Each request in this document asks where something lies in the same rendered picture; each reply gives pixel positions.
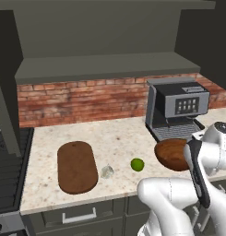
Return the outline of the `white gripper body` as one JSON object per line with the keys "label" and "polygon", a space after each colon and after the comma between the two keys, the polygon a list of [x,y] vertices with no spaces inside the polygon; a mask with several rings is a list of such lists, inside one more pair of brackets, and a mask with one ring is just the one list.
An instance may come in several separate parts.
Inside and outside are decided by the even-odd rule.
{"label": "white gripper body", "polygon": [[205,141],[205,131],[201,130],[192,134],[192,138],[195,140]]}

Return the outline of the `brown wooden bowl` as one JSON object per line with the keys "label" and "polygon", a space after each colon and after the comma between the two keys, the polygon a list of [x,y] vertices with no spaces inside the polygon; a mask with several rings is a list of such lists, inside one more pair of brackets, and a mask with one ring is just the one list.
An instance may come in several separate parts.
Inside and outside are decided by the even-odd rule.
{"label": "brown wooden bowl", "polygon": [[189,169],[184,158],[185,139],[170,138],[160,141],[154,148],[157,160],[166,168],[173,171]]}

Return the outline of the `green lime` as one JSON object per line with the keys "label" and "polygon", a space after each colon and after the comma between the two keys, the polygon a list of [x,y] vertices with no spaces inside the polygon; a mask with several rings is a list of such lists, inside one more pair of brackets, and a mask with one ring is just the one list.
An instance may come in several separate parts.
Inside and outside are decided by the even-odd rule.
{"label": "green lime", "polygon": [[134,171],[142,171],[144,169],[145,163],[142,159],[132,159],[131,168]]}

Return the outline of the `pale garlic bulb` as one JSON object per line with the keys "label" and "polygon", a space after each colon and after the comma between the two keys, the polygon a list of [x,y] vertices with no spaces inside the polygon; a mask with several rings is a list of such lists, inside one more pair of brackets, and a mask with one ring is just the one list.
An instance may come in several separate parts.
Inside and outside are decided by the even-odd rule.
{"label": "pale garlic bulb", "polygon": [[109,179],[114,174],[113,168],[107,165],[101,169],[101,177],[103,179]]}

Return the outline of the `grey base cabinet door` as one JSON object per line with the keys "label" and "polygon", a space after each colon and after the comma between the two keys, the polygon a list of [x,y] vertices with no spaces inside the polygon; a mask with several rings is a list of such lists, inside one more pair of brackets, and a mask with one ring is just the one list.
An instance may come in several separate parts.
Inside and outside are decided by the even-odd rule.
{"label": "grey base cabinet door", "polygon": [[149,208],[136,195],[129,196],[125,211],[125,236],[137,236],[138,231],[148,218]]}

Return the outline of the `brown wooden cutting board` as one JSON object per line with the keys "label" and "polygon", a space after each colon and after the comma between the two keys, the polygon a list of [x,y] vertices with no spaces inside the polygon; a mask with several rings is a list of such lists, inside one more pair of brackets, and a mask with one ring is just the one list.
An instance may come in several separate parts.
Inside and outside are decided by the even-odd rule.
{"label": "brown wooden cutting board", "polygon": [[59,147],[57,172],[59,186],[67,194],[84,194],[93,189],[99,176],[90,144],[74,141]]}

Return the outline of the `dark grey cabinet side panel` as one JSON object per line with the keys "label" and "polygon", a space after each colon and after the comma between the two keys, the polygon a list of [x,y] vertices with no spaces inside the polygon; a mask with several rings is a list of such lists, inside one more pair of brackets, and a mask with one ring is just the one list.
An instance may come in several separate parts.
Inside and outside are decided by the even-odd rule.
{"label": "dark grey cabinet side panel", "polygon": [[23,60],[12,10],[0,9],[0,129],[7,152],[21,156],[15,74]]}

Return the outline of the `grey black coffee machine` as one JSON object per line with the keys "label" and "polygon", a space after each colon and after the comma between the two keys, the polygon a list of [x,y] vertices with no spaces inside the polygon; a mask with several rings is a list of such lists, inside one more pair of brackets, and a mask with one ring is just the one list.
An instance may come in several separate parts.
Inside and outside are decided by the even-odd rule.
{"label": "grey black coffee machine", "polygon": [[208,112],[209,91],[192,77],[149,79],[145,125],[157,142],[189,139],[205,128],[196,118]]}

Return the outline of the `grey drawer front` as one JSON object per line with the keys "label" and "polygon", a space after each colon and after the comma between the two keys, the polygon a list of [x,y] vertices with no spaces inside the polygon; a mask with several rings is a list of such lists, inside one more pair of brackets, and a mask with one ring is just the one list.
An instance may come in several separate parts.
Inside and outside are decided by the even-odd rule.
{"label": "grey drawer front", "polygon": [[[81,206],[71,206],[31,214],[30,221],[36,232],[56,230],[66,228],[67,226],[82,225],[85,223],[93,223],[106,219],[120,218],[124,214],[124,208],[125,200],[123,198],[117,198]],[[96,209],[95,218],[80,220],[73,223],[63,223],[63,214],[65,214],[66,218],[76,218],[92,214],[93,209]]]}

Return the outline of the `black stove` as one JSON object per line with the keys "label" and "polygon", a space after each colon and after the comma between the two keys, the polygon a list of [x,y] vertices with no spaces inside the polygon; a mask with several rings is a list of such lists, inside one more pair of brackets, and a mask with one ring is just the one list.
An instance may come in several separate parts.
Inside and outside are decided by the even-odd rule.
{"label": "black stove", "polygon": [[20,214],[26,172],[34,129],[20,129],[21,156],[9,154],[0,129],[0,236],[30,236],[25,218]]}

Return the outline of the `dark grey wall cabinet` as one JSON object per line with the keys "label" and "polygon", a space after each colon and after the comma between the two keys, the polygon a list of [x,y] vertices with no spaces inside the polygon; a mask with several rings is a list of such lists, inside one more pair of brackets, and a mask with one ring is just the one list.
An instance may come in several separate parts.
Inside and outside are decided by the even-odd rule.
{"label": "dark grey wall cabinet", "polygon": [[175,51],[226,90],[226,0],[214,3],[214,9],[181,12]]}

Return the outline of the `grey open wall cabinet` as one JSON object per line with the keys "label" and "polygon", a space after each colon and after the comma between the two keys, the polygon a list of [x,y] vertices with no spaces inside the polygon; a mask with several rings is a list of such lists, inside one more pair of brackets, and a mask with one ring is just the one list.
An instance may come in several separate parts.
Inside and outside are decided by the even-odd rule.
{"label": "grey open wall cabinet", "polygon": [[209,0],[0,0],[0,25],[18,38],[19,85],[183,74],[199,66],[175,50],[180,16]]}

